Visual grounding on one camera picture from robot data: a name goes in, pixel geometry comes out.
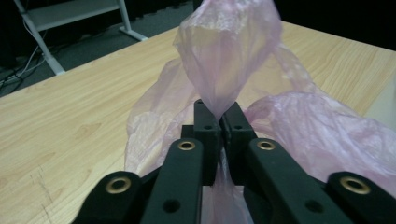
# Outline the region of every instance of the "scratch on table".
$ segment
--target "scratch on table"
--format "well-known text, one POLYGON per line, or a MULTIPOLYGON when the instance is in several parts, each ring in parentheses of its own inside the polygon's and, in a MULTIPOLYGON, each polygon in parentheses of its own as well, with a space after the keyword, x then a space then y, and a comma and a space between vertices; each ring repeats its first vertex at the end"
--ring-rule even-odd
POLYGON ((43 175, 41 174, 42 171, 43 171, 43 169, 42 169, 41 166, 40 166, 40 170, 38 171, 38 174, 40 175, 40 179, 39 179, 38 182, 39 182, 41 188, 44 190, 44 192, 45 192, 47 198, 49 199, 49 201, 50 201, 51 203, 53 203, 52 197, 50 196, 50 192, 49 192, 49 190, 48 190, 47 187, 46 187, 46 182, 44 181, 44 177, 43 177, 43 175))
POLYGON ((47 215, 47 219, 49 220, 49 223, 52 224, 52 221, 50 220, 50 215, 49 215, 49 213, 47 212, 46 206, 44 206, 44 204, 41 204, 41 207, 43 207, 44 212, 45 212, 46 215, 47 215))

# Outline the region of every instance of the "translucent plastic bag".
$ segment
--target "translucent plastic bag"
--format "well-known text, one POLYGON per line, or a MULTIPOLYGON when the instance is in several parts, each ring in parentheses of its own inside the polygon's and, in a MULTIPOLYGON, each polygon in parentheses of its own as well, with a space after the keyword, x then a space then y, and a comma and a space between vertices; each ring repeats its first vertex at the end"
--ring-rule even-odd
MULTIPOLYGON (((258 136, 278 141, 310 175, 350 171, 396 195, 396 134, 322 92, 280 35, 270 0, 204 1, 180 25, 181 58, 132 109, 125 169, 145 175, 161 166, 181 125, 193 122, 195 100, 218 119, 236 100, 258 136)), ((224 153, 214 186, 204 188, 202 222, 251 222, 224 153)))

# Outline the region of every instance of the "brass ring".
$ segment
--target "brass ring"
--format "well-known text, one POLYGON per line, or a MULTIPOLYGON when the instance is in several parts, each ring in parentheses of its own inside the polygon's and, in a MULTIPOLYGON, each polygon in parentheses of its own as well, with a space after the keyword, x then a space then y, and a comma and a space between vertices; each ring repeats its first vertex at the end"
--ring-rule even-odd
POLYGON ((192 150, 195 148, 195 143, 191 142, 191 141, 183 141, 181 143, 178 144, 178 148, 180 148, 181 150, 192 150))
POLYGON ((344 188, 357 194, 368 194, 371 191, 370 187, 364 184, 364 182, 352 176, 344 176, 340 179, 340 182, 344 188))
POLYGON ((263 150, 272 150, 275 149, 275 145, 271 142, 267 142, 267 141, 260 141, 257 143, 257 147, 259 147, 260 149, 263 150))
POLYGON ((115 177, 112 178, 106 185, 106 191, 111 194, 118 194, 118 193, 123 193, 126 191, 129 187, 131 187, 131 180, 126 177, 126 176, 121 176, 121 177, 115 177), (119 188, 114 187, 114 184, 116 182, 123 182, 123 185, 120 186, 119 188))

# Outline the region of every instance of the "light wood surface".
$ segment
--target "light wood surface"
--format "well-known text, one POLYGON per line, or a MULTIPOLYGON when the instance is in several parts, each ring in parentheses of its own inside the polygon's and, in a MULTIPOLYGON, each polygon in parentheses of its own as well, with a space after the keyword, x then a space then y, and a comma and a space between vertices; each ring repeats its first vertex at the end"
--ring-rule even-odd
MULTIPOLYGON (((70 223, 122 170, 126 120, 164 64, 176 29, 0 99, 0 223, 70 223)), ((327 93, 364 114, 396 53, 284 23, 285 44, 327 93)))

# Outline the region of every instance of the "black metal bracket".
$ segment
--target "black metal bracket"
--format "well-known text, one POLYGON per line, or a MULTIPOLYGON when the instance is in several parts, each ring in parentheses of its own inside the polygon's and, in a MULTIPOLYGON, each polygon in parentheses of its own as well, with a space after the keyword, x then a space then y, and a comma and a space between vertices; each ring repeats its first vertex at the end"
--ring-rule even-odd
POLYGON ((349 172, 327 183, 309 176, 276 141, 257 138, 235 103, 218 124, 201 100, 162 167, 103 178, 73 223, 200 223, 202 186, 216 178, 224 147, 254 223, 396 223, 396 200, 349 172))

